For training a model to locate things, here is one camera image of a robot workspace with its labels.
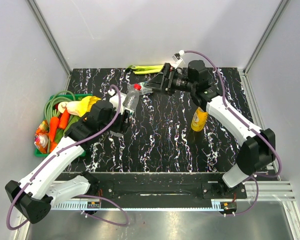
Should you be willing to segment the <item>red cap water bottle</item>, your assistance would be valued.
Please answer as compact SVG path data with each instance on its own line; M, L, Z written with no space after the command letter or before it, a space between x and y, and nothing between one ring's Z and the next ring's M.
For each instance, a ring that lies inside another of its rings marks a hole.
M138 106L141 89L141 85L137 83L130 85L128 88L128 92L122 105L130 112L134 112Z

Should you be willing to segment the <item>yellow juice bottle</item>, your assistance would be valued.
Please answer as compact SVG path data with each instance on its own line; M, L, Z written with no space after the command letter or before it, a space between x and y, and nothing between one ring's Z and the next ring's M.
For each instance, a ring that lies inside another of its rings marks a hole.
M191 121L191 129L195 132L201 132L205 127L207 119L208 113L198 107Z

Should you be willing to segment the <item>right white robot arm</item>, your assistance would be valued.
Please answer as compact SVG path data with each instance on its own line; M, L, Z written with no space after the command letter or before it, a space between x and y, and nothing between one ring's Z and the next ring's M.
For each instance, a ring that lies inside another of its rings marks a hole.
M229 198L238 184L275 160L275 133L256 126L223 99L221 91L209 84L208 68L203 60L192 60L186 72L165 63L145 86L170 96L176 91L188 92L197 107L217 119L235 137L240 150L235 165L217 186L221 197Z

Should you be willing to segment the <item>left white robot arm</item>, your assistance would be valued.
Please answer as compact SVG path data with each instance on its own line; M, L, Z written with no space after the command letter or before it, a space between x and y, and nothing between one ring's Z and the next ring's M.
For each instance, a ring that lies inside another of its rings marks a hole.
M28 222L40 222L50 210L75 197L103 200L100 181L88 172L82 172L63 183L53 185L56 178L92 141L106 131L123 134L130 126L130 114L121 103L113 106L100 100L91 110L72 124L54 150L26 177L10 180L5 191L11 202L6 216L8 229L12 211L16 208Z

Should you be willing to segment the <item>clear bottle lying down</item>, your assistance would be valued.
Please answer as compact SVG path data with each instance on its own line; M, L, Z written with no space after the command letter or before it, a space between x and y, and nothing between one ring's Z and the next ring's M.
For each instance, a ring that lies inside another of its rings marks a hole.
M152 94L153 90L149 87L146 86L147 81L144 82L138 82L137 84L133 83L133 84L129 84L127 86L127 91L129 92L130 90L134 89L134 85L138 85L141 87L141 89L139 90L139 94L141 96L143 95L147 95L147 94Z

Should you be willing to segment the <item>green leek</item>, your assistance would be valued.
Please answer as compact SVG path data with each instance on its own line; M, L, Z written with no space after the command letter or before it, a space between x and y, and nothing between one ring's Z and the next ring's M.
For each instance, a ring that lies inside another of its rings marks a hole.
M161 64L161 65L130 65L125 69L125 71L133 72L135 75L157 74L162 70L163 67L164 67L163 64Z

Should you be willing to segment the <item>yellow toy cabbage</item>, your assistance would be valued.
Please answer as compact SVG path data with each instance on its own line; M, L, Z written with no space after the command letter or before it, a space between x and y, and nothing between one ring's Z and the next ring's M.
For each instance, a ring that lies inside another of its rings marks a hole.
M101 98L96 96L86 96L82 100L68 102L66 110L71 115L82 117L91 110L92 105L100 100Z

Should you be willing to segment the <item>green toy leafy vegetable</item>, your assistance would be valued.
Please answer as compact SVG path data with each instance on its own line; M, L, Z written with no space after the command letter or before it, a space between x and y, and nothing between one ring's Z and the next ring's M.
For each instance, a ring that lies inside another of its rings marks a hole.
M56 144L58 144L60 142L61 138L65 135L65 132L70 128L70 126L73 125L74 123L78 122L79 119L80 119L79 116L71 116L69 118L68 125L66 126L65 129L61 129L61 128L57 129L56 135L55 135L55 138L54 138L54 142Z

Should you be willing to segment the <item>orange toy carrot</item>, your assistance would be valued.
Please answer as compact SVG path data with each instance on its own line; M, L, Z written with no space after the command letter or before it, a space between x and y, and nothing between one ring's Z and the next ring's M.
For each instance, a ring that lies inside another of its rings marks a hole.
M53 142L55 140L55 136L57 133L57 129L59 126L59 118L57 116L53 116L49 122L49 140Z
M65 130L66 127L68 126L69 118L70 118L70 114L69 114L68 110L65 109L59 119L58 127L62 130Z

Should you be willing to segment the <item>colourful snack packet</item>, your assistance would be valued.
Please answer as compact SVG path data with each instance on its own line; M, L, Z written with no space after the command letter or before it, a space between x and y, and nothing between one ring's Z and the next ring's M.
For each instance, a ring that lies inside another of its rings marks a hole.
M43 120L35 131L34 145L41 154L48 153L49 126L46 120Z

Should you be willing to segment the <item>green plastic basket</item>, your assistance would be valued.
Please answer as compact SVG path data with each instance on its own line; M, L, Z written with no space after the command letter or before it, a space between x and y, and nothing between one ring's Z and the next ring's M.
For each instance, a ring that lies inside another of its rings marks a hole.
M36 157L47 157L61 141L70 126L98 101L92 94L61 91L50 97L44 106L44 119L34 135Z

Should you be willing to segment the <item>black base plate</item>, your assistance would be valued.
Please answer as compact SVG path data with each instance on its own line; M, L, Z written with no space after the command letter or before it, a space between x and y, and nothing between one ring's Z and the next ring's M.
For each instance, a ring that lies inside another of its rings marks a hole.
M123 209L203 209L212 200L245 200L243 184L227 189L220 173L110 173L85 172L93 179L95 193Z

